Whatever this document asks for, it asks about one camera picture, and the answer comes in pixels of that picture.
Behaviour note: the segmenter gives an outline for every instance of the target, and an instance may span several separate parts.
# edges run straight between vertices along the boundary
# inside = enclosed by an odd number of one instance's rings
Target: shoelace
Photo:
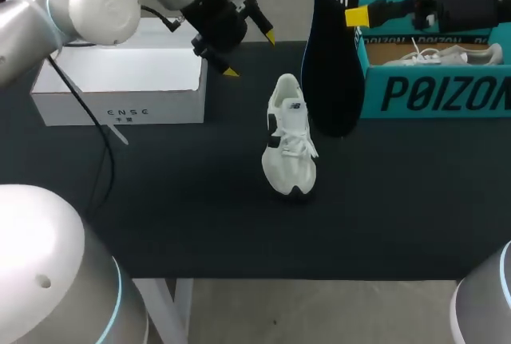
[[[282,129],[282,132],[282,141],[284,143],[283,155],[298,157],[311,154],[313,158],[319,156],[314,143],[312,143],[312,140],[307,135],[307,131],[296,132]]]
[[[439,52],[437,49],[424,49],[423,51],[419,50],[417,43],[415,43],[415,40],[412,38],[412,42],[414,43],[415,51],[413,53],[410,53],[408,55],[405,55],[402,60],[410,59],[414,63],[438,63],[438,55]],[[433,54],[424,55],[424,53],[427,52],[433,52]]]

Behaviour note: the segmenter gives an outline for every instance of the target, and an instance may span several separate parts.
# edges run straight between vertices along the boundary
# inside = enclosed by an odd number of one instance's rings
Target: white sneaker
[[[384,66],[468,66],[502,65],[504,63],[502,47],[498,43],[494,43],[486,50],[469,50],[455,45],[441,51],[437,49],[424,49],[423,51],[419,51],[413,38],[412,41],[417,51],[405,55],[397,61],[387,62]]]
[[[268,145],[263,170],[280,194],[301,198],[311,193],[316,181],[318,153],[312,143],[307,105],[296,78],[280,77],[267,111]]]

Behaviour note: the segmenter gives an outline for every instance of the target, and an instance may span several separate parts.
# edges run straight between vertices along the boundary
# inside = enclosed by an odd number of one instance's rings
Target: black n logo
[[[268,114],[268,147],[278,148],[280,146],[280,136],[273,136],[277,131],[277,118],[275,114]]]

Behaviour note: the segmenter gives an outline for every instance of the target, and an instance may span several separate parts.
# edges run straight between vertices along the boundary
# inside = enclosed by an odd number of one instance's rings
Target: black table
[[[208,76],[203,125],[119,128],[130,146],[113,142],[117,181],[86,219],[132,277],[460,279],[511,239],[511,120],[362,120],[345,140],[313,130],[315,199],[275,198],[260,164],[267,101],[280,74],[299,76],[304,46],[242,45],[241,78]],[[44,128],[33,79],[1,101],[1,182],[87,215],[108,179],[101,140]]]

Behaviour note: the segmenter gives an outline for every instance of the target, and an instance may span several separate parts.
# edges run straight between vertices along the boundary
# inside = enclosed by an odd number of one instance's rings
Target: teal shoe box
[[[360,5],[372,1],[360,0]],[[445,49],[453,44],[486,49],[499,43],[504,51],[504,65],[381,65],[414,51],[412,38],[421,51]],[[362,118],[511,117],[509,23],[491,30],[439,34],[437,27],[414,29],[409,16],[388,21],[379,28],[357,29],[355,42],[366,78]]]

